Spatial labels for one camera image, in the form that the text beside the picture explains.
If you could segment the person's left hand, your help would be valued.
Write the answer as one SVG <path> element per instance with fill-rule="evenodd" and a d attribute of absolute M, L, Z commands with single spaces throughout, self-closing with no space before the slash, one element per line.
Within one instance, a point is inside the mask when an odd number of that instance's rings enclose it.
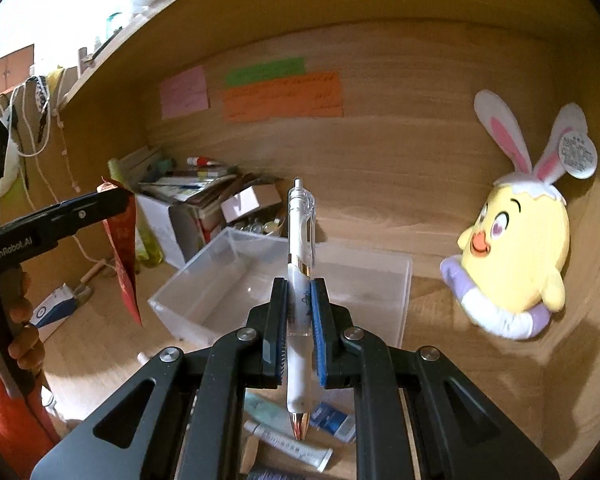
<path fill-rule="evenodd" d="M 0 275 L 0 294 L 4 311 L 16 330 L 7 347 L 8 355 L 20 370 L 37 378 L 45 349 L 38 329 L 30 323 L 33 314 L 32 304 L 27 300 L 30 281 L 29 274 L 20 266 L 10 268 Z"/>

